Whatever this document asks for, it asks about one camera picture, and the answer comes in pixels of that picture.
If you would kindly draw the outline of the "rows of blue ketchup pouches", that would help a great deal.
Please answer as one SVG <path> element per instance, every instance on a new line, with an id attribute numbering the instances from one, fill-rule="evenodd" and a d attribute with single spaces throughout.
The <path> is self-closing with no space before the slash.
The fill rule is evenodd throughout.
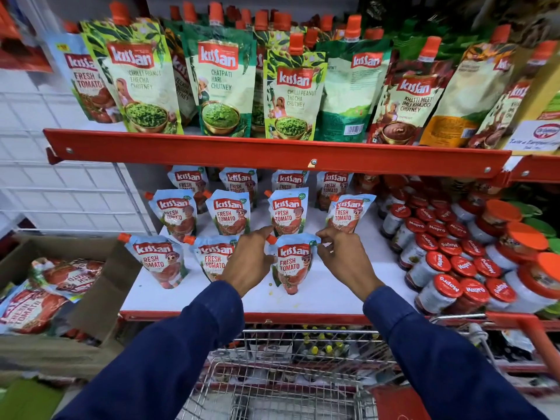
<path id="1" fill-rule="evenodd" d="M 211 282 L 221 281 L 224 268 L 236 248 L 240 236 L 248 234 L 249 205 L 248 193 L 234 193 L 225 190 L 205 192 L 209 213 L 213 214 L 214 224 L 220 235 L 203 239 L 184 235 L 183 243 L 191 246 L 192 252 L 198 256 L 200 267 Z M 296 221 L 297 213 L 306 214 L 307 188 L 299 193 L 291 190 L 267 191 L 272 215 L 273 231 L 276 237 L 286 233 L 286 226 L 279 219 L 287 217 Z M 366 211 L 362 203 L 366 199 L 374 199 L 371 195 L 331 195 L 331 206 L 328 210 L 326 227 L 333 227 L 345 233 L 354 233 L 357 222 Z M 269 255 L 269 244 L 265 243 L 265 254 Z"/>

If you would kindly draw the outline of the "green sheet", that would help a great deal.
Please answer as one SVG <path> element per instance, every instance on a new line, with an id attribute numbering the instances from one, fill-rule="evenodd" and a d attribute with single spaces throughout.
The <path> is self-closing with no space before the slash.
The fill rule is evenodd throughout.
<path id="1" fill-rule="evenodd" d="M 0 420 L 51 420 L 64 393 L 35 379 L 17 379 L 0 392 Z"/>

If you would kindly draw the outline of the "blue tomato ketchup pouch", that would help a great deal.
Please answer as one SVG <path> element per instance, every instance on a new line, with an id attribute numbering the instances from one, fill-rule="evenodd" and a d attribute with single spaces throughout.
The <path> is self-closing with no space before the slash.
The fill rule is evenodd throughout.
<path id="1" fill-rule="evenodd" d="M 270 234 L 266 242 L 269 244 L 269 254 L 274 257 L 271 268 L 276 286 L 283 286 L 288 295 L 297 294 L 298 286 L 312 267 L 320 242 L 318 236 L 298 233 L 276 237 Z"/>

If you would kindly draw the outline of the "person's left hand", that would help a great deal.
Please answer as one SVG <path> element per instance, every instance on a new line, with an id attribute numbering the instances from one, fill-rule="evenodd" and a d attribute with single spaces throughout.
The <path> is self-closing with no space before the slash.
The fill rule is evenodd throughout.
<path id="1" fill-rule="evenodd" d="M 270 271 L 271 267 L 261 267 L 259 260 L 265 254 L 265 243 L 272 231 L 273 226 L 268 225 L 240 236 L 223 270 L 222 281 L 230 284 L 240 297 L 262 282 Z"/>

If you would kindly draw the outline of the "rows of red-lidded jars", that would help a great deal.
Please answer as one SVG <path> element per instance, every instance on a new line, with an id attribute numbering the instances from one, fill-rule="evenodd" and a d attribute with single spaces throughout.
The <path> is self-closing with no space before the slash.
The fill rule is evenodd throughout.
<path id="1" fill-rule="evenodd" d="M 495 198 L 472 191 L 452 201 L 449 194 L 411 186 L 382 193 L 380 231 L 397 254 L 421 313 L 500 312 L 516 299 L 503 278 L 506 273 L 487 258 L 487 245 L 474 241 L 466 226 L 490 199 Z"/>

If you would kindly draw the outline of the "orange-lidded jar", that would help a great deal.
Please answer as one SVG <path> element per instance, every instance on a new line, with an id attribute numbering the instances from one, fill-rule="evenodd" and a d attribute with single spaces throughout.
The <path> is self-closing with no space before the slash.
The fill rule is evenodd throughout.
<path id="1" fill-rule="evenodd" d="M 503 200 L 490 199 L 466 226 L 470 237 L 486 246 L 496 242 L 504 234 L 506 225 L 521 222 L 522 219 L 522 211 L 517 206 Z"/>
<path id="2" fill-rule="evenodd" d="M 535 314 L 560 300 L 560 255 L 539 253 L 503 278 L 516 294 L 505 312 Z"/>
<path id="3" fill-rule="evenodd" d="M 486 255 L 507 273 L 535 261 L 539 253 L 548 249 L 547 238 L 537 229 L 521 222 L 508 222 L 498 240 L 486 246 Z"/>

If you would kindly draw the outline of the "white shelf sign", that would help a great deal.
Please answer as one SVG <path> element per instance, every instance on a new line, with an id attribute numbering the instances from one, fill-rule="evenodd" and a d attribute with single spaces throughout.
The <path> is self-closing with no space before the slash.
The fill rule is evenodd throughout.
<path id="1" fill-rule="evenodd" d="M 560 148 L 560 120 L 522 122 L 504 140 L 502 149 L 513 155 L 552 155 Z"/>

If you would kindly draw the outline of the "brown chutney pouch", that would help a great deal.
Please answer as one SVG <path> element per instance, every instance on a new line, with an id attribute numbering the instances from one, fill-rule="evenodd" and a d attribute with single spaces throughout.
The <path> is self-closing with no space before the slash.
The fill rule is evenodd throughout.
<path id="1" fill-rule="evenodd" d="M 507 86 L 487 113 L 478 131 L 468 141 L 468 148 L 494 149 L 508 131 L 512 120 L 536 75 L 557 53 L 558 42 L 547 40 L 536 48 L 517 48 L 513 72 Z"/>
<path id="2" fill-rule="evenodd" d="M 452 60 L 436 60 L 441 42 L 429 36 L 416 60 L 390 67 L 368 144 L 412 146 L 419 138 L 454 73 Z"/>

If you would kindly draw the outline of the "green-lidded jar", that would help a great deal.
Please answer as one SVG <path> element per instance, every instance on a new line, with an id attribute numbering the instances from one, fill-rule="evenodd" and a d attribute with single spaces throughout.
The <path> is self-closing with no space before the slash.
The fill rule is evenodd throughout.
<path id="1" fill-rule="evenodd" d="M 540 217 L 542 215 L 542 210 L 532 204 L 514 200 L 509 201 L 509 204 L 517 207 L 521 211 L 523 218 Z"/>
<path id="2" fill-rule="evenodd" d="M 523 219 L 523 223 L 533 227 L 534 229 L 542 233 L 547 239 L 557 238 L 556 229 L 546 221 L 535 217 L 528 217 Z"/>

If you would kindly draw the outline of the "red rack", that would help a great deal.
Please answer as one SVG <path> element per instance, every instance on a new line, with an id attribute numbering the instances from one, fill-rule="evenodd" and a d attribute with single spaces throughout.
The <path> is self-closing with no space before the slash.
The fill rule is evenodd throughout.
<path id="1" fill-rule="evenodd" d="M 18 0 L 0 0 L 0 69 L 53 71 L 41 40 Z"/>

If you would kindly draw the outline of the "person's left forearm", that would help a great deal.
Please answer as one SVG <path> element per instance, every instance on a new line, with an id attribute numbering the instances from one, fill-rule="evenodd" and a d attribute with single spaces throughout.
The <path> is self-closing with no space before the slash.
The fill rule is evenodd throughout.
<path id="1" fill-rule="evenodd" d="M 240 335 L 247 291 L 211 283 L 180 315 L 140 332 L 53 420 L 174 420 L 208 354 Z"/>

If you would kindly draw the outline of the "red metal shelf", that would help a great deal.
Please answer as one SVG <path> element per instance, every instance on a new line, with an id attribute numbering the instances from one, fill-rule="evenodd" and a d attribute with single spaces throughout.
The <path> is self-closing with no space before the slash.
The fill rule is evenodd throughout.
<path id="1" fill-rule="evenodd" d="M 560 183 L 560 156 L 527 155 L 516 162 L 506 150 L 49 128 L 43 133 L 49 143 L 49 163 L 55 165 L 61 161 L 193 164 L 482 178 L 492 180 L 496 185 L 507 185 L 512 181 Z"/>

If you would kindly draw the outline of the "red tomato pouch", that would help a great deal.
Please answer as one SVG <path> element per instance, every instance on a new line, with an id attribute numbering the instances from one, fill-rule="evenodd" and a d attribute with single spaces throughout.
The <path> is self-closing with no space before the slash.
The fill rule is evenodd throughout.
<path id="1" fill-rule="evenodd" d="M 34 287 L 25 280 L 0 302 L 0 334 L 42 333 L 66 303 L 66 298 Z"/>
<path id="2" fill-rule="evenodd" d="M 91 259 L 38 258 L 32 261 L 30 282 L 47 293 L 78 303 L 96 282 L 105 262 Z"/>

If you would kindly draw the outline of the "yellow-capped bottles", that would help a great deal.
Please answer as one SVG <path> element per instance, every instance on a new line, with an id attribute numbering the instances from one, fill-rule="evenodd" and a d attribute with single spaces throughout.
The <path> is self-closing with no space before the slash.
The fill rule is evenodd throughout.
<path id="1" fill-rule="evenodd" d="M 345 326 L 302 325 L 302 341 L 298 353 L 305 359 L 345 358 L 349 353 Z"/>

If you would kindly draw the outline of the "row of green chutney pouches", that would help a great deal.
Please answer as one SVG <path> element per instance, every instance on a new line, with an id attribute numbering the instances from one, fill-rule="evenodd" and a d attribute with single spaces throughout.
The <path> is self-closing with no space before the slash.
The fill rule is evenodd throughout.
<path id="1" fill-rule="evenodd" d="M 360 143 L 388 72 L 393 44 L 351 15 L 334 29 L 297 24 L 289 13 L 185 1 L 170 19 L 111 17 L 78 26 L 108 89 L 85 96 L 95 120 L 128 132 Z"/>

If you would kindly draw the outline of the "person's right hand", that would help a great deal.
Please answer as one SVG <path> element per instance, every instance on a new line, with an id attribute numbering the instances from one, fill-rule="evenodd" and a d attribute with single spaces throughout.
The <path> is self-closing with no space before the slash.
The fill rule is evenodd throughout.
<path id="1" fill-rule="evenodd" d="M 365 302 L 373 291 L 384 285 L 375 274 L 357 234 L 328 227 L 318 231 L 316 235 L 321 243 L 334 244 L 334 260 L 323 260 L 323 263 L 359 300 Z"/>

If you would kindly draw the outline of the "cream and yellow pouch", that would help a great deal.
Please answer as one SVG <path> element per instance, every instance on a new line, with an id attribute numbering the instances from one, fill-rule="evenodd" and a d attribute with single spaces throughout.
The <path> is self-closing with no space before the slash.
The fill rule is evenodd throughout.
<path id="1" fill-rule="evenodd" d="M 420 146 L 465 147 L 510 81 L 516 44 L 510 24 L 494 30 L 489 42 L 465 51 L 419 140 Z"/>

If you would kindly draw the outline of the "large blue tomato pouch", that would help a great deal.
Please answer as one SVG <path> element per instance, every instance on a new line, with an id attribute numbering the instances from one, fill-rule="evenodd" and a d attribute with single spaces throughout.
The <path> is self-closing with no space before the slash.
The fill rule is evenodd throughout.
<path id="1" fill-rule="evenodd" d="M 80 34 L 77 22 L 63 22 L 64 32 L 49 33 L 46 44 L 57 68 L 89 121 L 115 124 L 123 118 Z"/>

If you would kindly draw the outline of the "person's right forearm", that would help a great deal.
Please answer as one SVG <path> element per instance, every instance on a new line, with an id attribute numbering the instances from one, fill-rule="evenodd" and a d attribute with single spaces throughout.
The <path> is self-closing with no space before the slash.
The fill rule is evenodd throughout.
<path id="1" fill-rule="evenodd" d="M 392 288 L 372 291 L 363 313 L 388 343 L 431 420 L 548 420 L 469 340 L 429 322 Z"/>

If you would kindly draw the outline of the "white shelf with red edge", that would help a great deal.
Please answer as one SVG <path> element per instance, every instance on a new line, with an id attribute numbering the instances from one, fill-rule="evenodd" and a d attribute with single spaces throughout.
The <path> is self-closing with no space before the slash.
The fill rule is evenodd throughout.
<path id="1" fill-rule="evenodd" d="M 416 292 L 405 281 L 405 272 L 397 264 L 397 255 L 388 240 L 379 233 L 381 219 L 376 206 L 368 210 L 356 228 L 356 233 L 372 262 L 379 279 L 413 304 Z M 177 315 L 209 285 L 191 246 L 183 245 L 187 276 L 178 287 L 164 289 L 151 273 L 142 268 L 122 304 L 120 315 L 126 320 L 156 321 Z M 288 295 L 283 286 L 277 287 L 269 272 L 265 279 L 242 299 L 247 323 L 273 324 L 357 324 L 368 323 L 362 303 L 339 282 L 317 257 L 311 270 L 298 286 L 295 295 Z"/>

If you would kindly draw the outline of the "brown cardboard box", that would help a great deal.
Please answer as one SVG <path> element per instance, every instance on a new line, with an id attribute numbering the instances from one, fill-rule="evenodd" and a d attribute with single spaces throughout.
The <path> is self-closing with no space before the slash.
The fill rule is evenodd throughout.
<path id="1" fill-rule="evenodd" d="M 18 234 L 14 239 L 18 246 L 0 261 L 0 294 L 29 280 L 31 262 L 38 258 L 106 264 L 83 298 L 64 304 L 44 332 L 0 334 L 0 370 L 92 379 L 124 348 L 119 310 L 141 265 L 116 238 Z"/>

